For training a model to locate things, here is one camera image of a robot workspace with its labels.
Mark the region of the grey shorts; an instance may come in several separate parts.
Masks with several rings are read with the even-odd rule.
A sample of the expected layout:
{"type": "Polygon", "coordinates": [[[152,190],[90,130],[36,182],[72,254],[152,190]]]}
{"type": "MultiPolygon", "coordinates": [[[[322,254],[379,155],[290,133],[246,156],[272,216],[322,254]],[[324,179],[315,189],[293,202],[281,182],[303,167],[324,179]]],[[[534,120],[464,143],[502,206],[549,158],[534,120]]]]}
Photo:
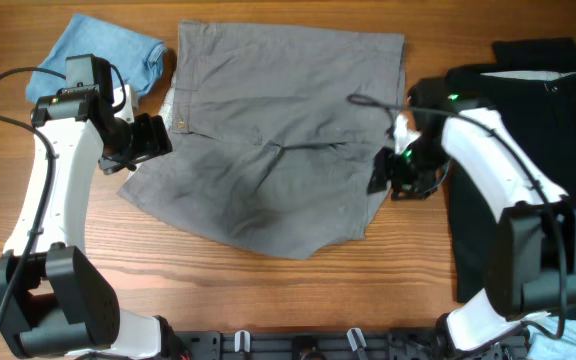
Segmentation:
{"type": "Polygon", "coordinates": [[[348,96],[400,101],[404,41],[182,22],[173,149],[142,164],[122,197],[173,227],[269,256],[306,259],[362,239],[385,197],[367,186],[392,122],[348,96]]]}

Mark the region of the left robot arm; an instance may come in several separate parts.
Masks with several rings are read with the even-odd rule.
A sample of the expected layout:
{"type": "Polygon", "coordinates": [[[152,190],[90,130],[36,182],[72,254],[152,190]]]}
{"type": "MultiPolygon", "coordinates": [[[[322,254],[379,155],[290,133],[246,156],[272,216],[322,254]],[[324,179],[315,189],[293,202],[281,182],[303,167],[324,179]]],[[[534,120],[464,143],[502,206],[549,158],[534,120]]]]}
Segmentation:
{"type": "Polygon", "coordinates": [[[134,170],[172,149],[163,120],[137,114],[118,69],[91,55],[65,62],[64,86],[26,124],[33,168],[0,255],[0,341],[20,359],[184,359],[168,322],[120,307],[85,253],[92,178],[134,170]]]}

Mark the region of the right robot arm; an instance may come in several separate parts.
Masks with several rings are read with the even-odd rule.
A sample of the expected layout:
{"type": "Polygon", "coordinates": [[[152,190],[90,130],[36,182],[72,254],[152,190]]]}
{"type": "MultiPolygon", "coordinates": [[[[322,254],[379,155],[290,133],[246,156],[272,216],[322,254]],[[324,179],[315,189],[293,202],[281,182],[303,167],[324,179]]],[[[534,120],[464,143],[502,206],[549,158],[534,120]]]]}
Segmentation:
{"type": "Polygon", "coordinates": [[[534,328],[559,340],[576,307],[576,204],[529,158],[505,127],[498,103],[477,92],[426,79],[408,104],[351,95],[349,101],[391,116],[392,145],[375,159],[368,185],[424,199],[437,174],[458,163],[494,218],[483,287],[442,315],[430,348],[436,359],[464,359],[534,328]]]}

